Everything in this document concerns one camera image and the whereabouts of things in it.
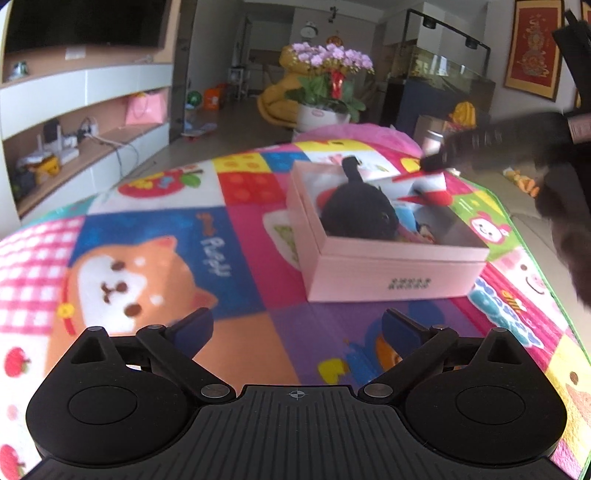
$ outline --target beige sofa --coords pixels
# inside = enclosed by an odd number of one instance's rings
[[[522,168],[524,174],[534,177],[532,170],[527,166]],[[591,350],[591,313],[578,301],[569,272],[556,257],[550,226],[539,216],[534,200],[501,173],[463,171],[462,176],[494,193],[511,214],[515,227],[562,302],[585,348]]]

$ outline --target ribbed black surface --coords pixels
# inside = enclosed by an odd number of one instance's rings
[[[305,393],[300,398],[290,395]],[[549,460],[474,468],[426,449],[396,411],[345,387],[248,387],[233,403],[205,407],[175,445],[110,469],[45,460],[28,480],[567,480]]]

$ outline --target patchwork blanket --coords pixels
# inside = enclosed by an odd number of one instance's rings
[[[508,328],[567,406],[553,456],[573,478],[591,450],[591,366],[569,319],[499,202],[453,176],[454,211],[490,247],[468,296],[390,303],[306,302],[285,209],[295,160],[357,156],[384,174],[417,160],[357,141],[302,142],[216,158],[132,181],[47,215],[0,242],[0,478],[39,460],[28,400],[90,325],[130,334],[207,306],[212,340],[195,360],[245,384],[352,384],[400,361],[381,334],[394,307],[463,336]]]

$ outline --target black plush toy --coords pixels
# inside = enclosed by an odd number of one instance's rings
[[[326,233],[349,238],[395,240],[399,221],[386,195],[363,182],[357,158],[345,158],[342,166],[349,182],[335,190],[322,210],[320,220]]]

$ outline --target pink gingham pattern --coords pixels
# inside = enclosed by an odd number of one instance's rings
[[[0,332],[46,335],[84,217],[35,225],[0,242]]]

